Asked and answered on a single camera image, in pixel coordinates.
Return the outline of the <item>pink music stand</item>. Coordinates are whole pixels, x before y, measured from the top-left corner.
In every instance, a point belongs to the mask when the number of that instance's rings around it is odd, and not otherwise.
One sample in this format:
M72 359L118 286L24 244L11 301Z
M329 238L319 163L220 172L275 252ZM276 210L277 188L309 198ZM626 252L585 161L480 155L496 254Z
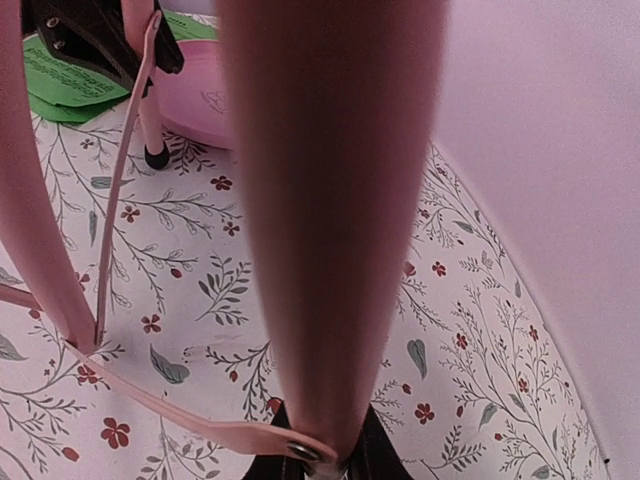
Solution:
M1 242L25 290L83 362L100 346L42 177L23 64L22 1L1 5ZM162 12L121 2L141 65L127 126L161 167L150 85ZM431 130L445 1L220 1L232 147L263 317L284 392L269 424L214 423L116 375L109 383L171 422L243 454L275 449L305 478L348 479L410 242Z

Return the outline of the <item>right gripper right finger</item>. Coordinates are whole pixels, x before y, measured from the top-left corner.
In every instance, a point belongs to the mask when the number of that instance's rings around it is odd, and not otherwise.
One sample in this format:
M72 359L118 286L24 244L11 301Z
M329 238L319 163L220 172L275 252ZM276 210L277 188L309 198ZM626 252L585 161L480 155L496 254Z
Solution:
M349 458L352 480L412 480L396 453L379 417L370 406L356 447Z

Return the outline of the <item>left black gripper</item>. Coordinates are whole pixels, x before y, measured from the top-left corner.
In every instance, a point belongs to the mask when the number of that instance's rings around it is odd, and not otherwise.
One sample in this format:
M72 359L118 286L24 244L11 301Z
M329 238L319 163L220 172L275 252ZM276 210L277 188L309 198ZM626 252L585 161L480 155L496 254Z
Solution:
M125 37L119 1L21 3L22 33L38 33L56 59L133 89L141 61Z

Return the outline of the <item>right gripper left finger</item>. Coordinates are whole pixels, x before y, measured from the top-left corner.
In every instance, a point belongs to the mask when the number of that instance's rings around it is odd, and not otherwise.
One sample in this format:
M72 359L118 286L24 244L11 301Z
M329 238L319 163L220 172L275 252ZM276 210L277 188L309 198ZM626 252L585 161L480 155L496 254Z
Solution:
M303 480L303 462L280 450L270 449L255 455L249 466L249 480Z

